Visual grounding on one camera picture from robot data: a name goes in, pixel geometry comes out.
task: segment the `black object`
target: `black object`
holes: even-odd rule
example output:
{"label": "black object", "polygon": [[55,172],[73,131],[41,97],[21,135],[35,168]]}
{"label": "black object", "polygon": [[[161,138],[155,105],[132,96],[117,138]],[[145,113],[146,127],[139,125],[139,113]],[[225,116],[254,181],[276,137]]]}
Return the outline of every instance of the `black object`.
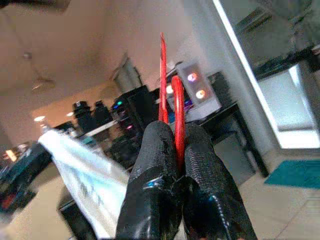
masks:
{"label": "black object", "polygon": [[135,164],[139,150],[140,144],[124,135],[112,141],[112,147],[109,151],[113,160],[128,169]]}
{"label": "black object", "polygon": [[177,177],[174,135],[167,124],[152,122],[129,177],[116,239],[175,237],[182,214],[178,191],[172,191]]}
{"label": "black object", "polygon": [[186,125],[184,159],[190,179],[183,205],[188,239],[257,240],[232,176],[198,125]]}
{"label": "black object", "polygon": [[119,96],[112,105],[124,132],[133,137],[142,136],[147,125],[156,120],[153,96],[147,86],[141,86]]}
{"label": "black object", "polygon": [[13,213],[23,209],[36,195],[27,188],[51,161],[50,153],[35,143],[10,169],[3,170],[0,175],[0,212]]}
{"label": "black object", "polygon": [[97,128],[96,122],[91,116],[90,107],[86,101],[77,101],[74,103],[73,113],[84,134]]}
{"label": "black object", "polygon": [[93,116],[95,118],[97,128],[113,120],[108,108],[104,105],[104,103],[101,100],[95,102],[94,105],[95,109]]}
{"label": "black object", "polygon": [[210,75],[208,80],[222,107],[231,105],[233,101],[230,94],[230,87],[223,73],[218,71],[215,74]]}
{"label": "black object", "polygon": [[57,208],[77,240],[97,240],[91,224],[82,214],[66,187],[62,190]]}
{"label": "black object", "polygon": [[59,0],[0,0],[0,9],[9,4],[19,4],[28,7],[41,7],[64,11],[67,9],[69,3],[70,1]]}
{"label": "black object", "polygon": [[214,136],[216,139],[224,135],[226,131],[230,131],[229,125],[226,122],[230,122],[232,117],[235,119],[238,126],[241,128],[242,134],[246,139],[246,143],[242,146],[244,152],[252,153],[254,160],[259,168],[261,175],[266,178],[269,175],[269,171],[264,163],[264,160],[257,150],[255,141],[248,129],[248,126],[241,114],[239,106],[236,102],[229,105],[228,107],[221,108],[218,112],[210,114],[204,121],[196,121],[198,125],[203,127],[208,134]]}

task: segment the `black electrical tape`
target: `black electrical tape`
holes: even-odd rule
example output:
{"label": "black electrical tape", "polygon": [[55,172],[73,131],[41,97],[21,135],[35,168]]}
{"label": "black electrical tape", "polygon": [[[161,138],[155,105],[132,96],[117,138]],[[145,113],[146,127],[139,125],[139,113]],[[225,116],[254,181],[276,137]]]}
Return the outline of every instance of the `black electrical tape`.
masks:
{"label": "black electrical tape", "polygon": [[215,154],[205,130],[186,125],[185,172],[189,193],[183,206],[189,239],[256,240],[238,188]]}
{"label": "black electrical tape", "polygon": [[116,239],[174,238],[182,218],[181,196],[172,190],[178,177],[175,156],[170,127],[150,123],[129,177]]}

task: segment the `red plastic piece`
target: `red plastic piece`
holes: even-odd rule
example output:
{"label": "red plastic piece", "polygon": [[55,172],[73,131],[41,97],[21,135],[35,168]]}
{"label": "red plastic piece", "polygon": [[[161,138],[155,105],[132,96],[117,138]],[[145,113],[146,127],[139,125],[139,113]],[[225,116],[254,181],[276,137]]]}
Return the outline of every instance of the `red plastic piece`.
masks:
{"label": "red plastic piece", "polygon": [[168,124],[168,111],[167,111],[167,80],[166,80],[166,70],[167,70],[167,49],[165,36],[162,32],[161,35],[161,56],[160,56],[160,104],[159,104],[159,120]]}
{"label": "red plastic piece", "polygon": [[[159,120],[169,122],[167,111],[167,49],[165,43],[164,33],[161,33],[161,69],[160,69],[160,104],[159,104]],[[173,96],[174,96],[174,108],[175,108],[175,148],[176,148],[176,161],[179,170],[181,171],[185,162],[185,99],[184,99],[184,87],[181,79],[176,75],[171,81]]]}
{"label": "red plastic piece", "polygon": [[176,75],[172,78],[175,111],[175,148],[176,161],[181,171],[185,163],[185,98],[181,79]]}

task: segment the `wall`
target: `wall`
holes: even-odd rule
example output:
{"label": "wall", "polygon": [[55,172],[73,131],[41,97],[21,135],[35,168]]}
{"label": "wall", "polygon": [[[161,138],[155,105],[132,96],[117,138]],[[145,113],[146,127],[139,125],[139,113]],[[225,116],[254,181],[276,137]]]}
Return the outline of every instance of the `wall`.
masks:
{"label": "wall", "polygon": [[67,96],[61,100],[54,101],[49,105],[33,110],[30,115],[33,119],[38,116],[45,116],[45,121],[51,127],[55,127],[67,121],[73,121],[74,124],[76,124],[77,121],[75,116],[67,116],[67,113],[73,111],[73,104],[77,101],[86,101],[93,111],[95,102],[102,100],[110,109],[111,105],[114,103],[114,98],[118,96],[117,87],[111,85],[113,83],[113,81],[104,82],[73,94],[72,96]]}
{"label": "wall", "polygon": [[56,87],[41,94],[32,94],[31,87],[0,95],[0,124],[14,146],[41,135],[31,112],[54,101],[103,83],[105,73],[99,65],[57,74]]}

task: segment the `table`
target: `table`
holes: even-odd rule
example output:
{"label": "table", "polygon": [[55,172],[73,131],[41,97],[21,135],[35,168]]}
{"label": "table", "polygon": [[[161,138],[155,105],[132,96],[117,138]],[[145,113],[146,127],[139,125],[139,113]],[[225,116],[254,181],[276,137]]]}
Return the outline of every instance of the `table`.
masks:
{"label": "table", "polygon": [[218,133],[219,136],[224,132],[224,129],[226,128],[225,122],[229,118],[233,118],[236,121],[236,123],[242,131],[243,136],[246,139],[245,145],[241,146],[242,149],[247,153],[247,155],[248,152],[252,153],[258,169],[260,170],[262,176],[266,178],[269,175],[269,171],[264,163],[262,156],[257,150],[254,139],[241,114],[237,102],[232,103],[228,107],[222,107],[218,112],[214,112],[210,114],[208,117],[206,117],[204,120],[198,120],[195,123],[202,126],[209,134]]}

